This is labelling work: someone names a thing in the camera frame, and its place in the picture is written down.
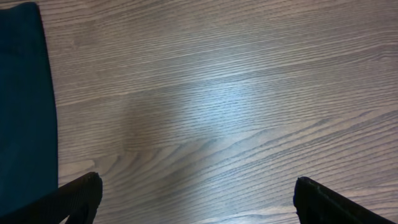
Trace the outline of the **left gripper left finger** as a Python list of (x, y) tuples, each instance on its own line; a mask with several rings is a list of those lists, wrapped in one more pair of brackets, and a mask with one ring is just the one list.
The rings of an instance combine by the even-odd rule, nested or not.
[(92, 224), (103, 196), (103, 181), (89, 172), (56, 191), (1, 217), (1, 224)]

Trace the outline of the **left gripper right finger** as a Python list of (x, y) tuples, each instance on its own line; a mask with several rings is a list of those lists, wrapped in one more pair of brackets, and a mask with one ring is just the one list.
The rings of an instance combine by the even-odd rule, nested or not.
[(308, 177), (297, 179), (293, 203), (301, 224), (394, 224)]

